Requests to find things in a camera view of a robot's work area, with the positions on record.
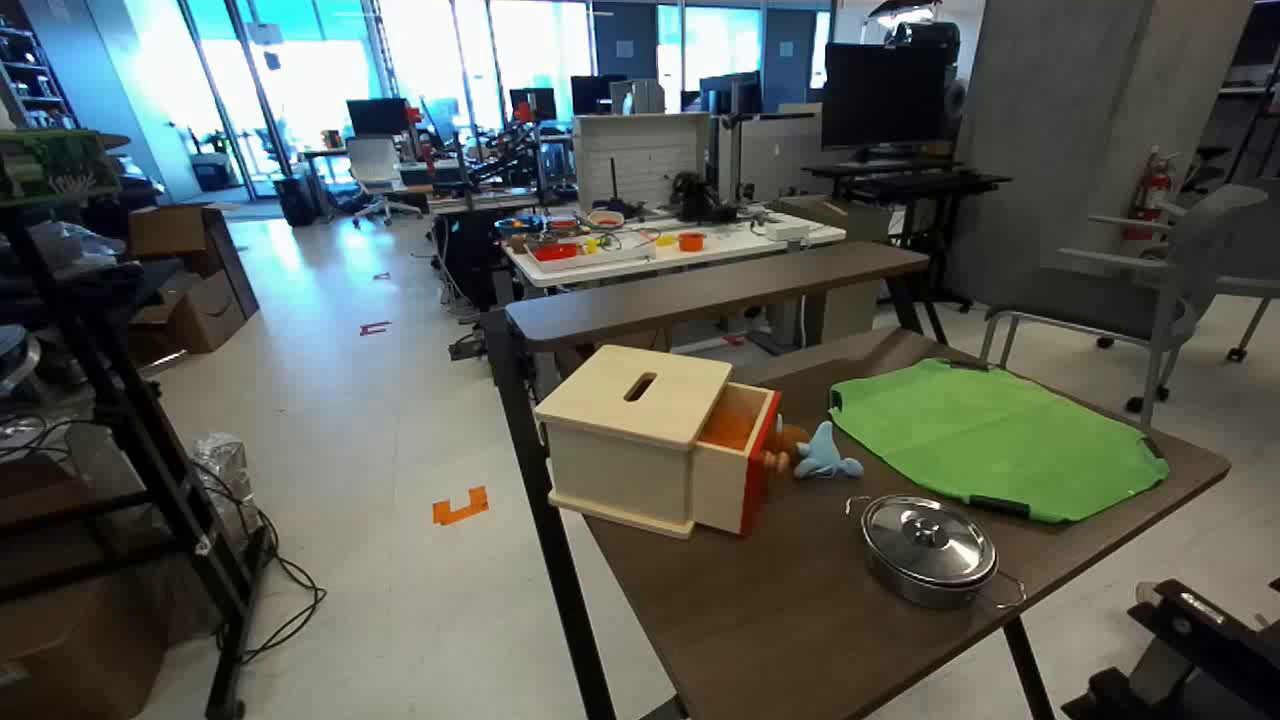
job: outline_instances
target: white table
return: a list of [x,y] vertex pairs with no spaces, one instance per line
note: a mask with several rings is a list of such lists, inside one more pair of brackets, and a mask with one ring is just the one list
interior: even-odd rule
[[816,243],[838,243],[849,240],[843,227],[831,224],[813,224],[798,216],[766,212],[766,224],[755,234],[747,224],[708,224],[697,227],[703,234],[703,251],[679,251],[679,250],[659,250],[659,234],[684,234],[692,224],[679,220],[652,220],[652,224],[628,224],[616,243],[621,251],[597,251],[597,257],[576,257],[576,259],[535,259],[533,251],[517,251],[504,243],[513,257],[517,272],[523,284],[547,292],[547,289],[573,289],[573,284],[607,284],[607,281],[630,281],[630,275],[652,275],[652,272],[674,272],[674,267],[699,267],[699,263],[728,263],[728,259],[747,259],[747,257],[773,257],[787,251],[787,243],[766,240],[762,234],[774,224],[798,224],[806,236],[798,250]]

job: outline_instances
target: floor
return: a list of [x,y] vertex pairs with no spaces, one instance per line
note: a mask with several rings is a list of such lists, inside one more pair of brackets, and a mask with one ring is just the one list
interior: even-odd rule
[[[242,436],[284,554],[328,584],[310,629],[242,671],[247,715],[580,715],[494,393],[485,364],[449,361],[465,330],[438,305],[424,224],[293,236],[279,220],[257,220],[233,234],[265,311],[220,354],[168,368],[163,404],[187,439],[216,430]],[[1280,319],[1264,325],[1242,368],[1218,361],[1249,311],[1242,300],[1213,307],[1155,415],[1230,456],[1234,471],[1027,612],[1053,699],[1077,695],[1097,668],[1137,659],[1144,634],[1124,609],[1139,581],[1181,577],[1241,619],[1280,616],[1280,598],[1264,588],[1280,577]],[[942,319],[960,350],[974,350],[974,311]],[[1012,368],[1121,404],[1139,356],[1027,330]],[[474,484],[489,514],[431,523],[434,502],[465,503]],[[583,523],[567,517],[567,534],[621,715],[642,715],[673,686]],[[296,603],[304,598],[273,577],[257,637]],[[196,715],[210,659],[210,639],[177,649],[143,715]],[[992,637],[876,715],[988,720],[1025,715],[1025,699]]]

